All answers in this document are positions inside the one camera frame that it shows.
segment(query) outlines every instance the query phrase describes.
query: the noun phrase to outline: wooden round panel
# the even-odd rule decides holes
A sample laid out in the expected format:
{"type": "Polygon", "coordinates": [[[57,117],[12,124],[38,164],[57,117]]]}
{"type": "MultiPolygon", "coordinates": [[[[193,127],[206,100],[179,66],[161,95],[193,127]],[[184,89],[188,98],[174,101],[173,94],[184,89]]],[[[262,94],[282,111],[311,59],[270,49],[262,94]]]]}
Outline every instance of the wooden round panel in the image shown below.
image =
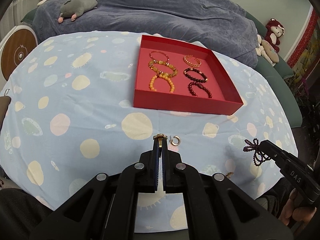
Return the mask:
{"type": "Polygon", "coordinates": [[[1,70],[6,80],[36,46],[36,38],[29,30],[21,29],[11,35],[1,56],[1,70]]]}

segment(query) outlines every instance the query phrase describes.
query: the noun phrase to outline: red plush bear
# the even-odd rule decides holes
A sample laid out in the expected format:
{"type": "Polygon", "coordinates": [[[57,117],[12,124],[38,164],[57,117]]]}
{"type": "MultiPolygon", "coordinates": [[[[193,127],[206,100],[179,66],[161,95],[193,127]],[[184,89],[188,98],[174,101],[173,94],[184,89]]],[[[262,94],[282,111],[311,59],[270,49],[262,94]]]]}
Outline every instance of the red plush bear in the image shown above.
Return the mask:
{"type": "Polygon", "coordinates": [[[284,34],[284,27],[276,19],[270,19],[266,27],[268,29],[268,32],[266,34],[265,40],[269,42],[278,53],[280,49],[277,45],[280,44],[279,38],[284,34]]]}

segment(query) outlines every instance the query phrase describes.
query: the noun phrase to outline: polka dot tablecloth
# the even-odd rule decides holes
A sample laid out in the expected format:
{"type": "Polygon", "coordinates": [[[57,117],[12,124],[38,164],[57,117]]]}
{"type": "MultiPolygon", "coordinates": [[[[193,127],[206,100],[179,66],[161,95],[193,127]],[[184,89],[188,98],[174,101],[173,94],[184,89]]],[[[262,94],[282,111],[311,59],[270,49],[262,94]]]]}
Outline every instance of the polka dot tablecloth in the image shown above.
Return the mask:
{"type": "MultiPolygon", "coordinates": [[[[183,162],[204,174],[234,172],[252,198],[280,178],[273,161],[256,167],[244,139],[269,139],[297,155],[288,120],[267,81],[215,53],[244,105],[232,116],[132,107],[142,33],[90,32],[50,38],[5,85],[12,98],[0,139],[0,165],[22,189],[55,210],[100,172],[120,173],[152,148],[152,136],[179,136],[183,162]]],[[[140,194],[136,232],[187,227],[181,194],[140,194]]]]}

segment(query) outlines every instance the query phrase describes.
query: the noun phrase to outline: black beaded bracelet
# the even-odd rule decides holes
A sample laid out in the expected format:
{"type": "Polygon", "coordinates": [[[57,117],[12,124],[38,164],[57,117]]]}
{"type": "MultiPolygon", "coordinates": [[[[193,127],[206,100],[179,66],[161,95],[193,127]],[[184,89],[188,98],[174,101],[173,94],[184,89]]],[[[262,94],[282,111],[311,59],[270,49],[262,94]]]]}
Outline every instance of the black beaded bracelet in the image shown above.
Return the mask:
{"type": "Polygon", "coordinates": [[[191,82],[189,85],[188,85],[188,89],[189,89],[189,92],[191,95],[197,97],[197,94],[192,90],[192,86],[197,86],[198,88],[204,90],[207,94],[208,94],[208,97],[209,98],[212,98],[212,94],[211,92],[209,91],[209,89],[207,89],[204,85],[202,84],[199,84],[197,82],[191,82]]]}
{"type": "Polygon", "coordinates": [[[188,78],[188,79],[191,79],[195,82],[199,82],[199,83],[206,83],[208,81],[208,78],[206,77],[205,74],[203,74],[200,70],[198,69],[195,69],[195,68],[187,68],[183,71],[183,74],[188,78]],[[198,79],[198,78],[195,78],[195,77],[192,77],[190,76],[187,72],[188,71],[193,71],[193,72],[197,72],[198,74],[200,74],[203,79],[198,79]]]}

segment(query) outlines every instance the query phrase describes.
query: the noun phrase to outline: gray plush toy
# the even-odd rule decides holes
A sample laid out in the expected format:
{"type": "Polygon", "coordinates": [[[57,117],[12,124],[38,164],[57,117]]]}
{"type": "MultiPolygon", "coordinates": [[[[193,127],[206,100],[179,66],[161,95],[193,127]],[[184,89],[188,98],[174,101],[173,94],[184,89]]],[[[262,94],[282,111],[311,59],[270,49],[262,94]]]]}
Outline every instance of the gray plush toy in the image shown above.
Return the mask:
{"type": "Polygon", "coordinates": [[[98,0],[68,0],[60,8],[59,23],[62,23],[64,18],[71,17],[73,22],[76,18],[83,15],[85,12],[97,8],[98,0]]]}

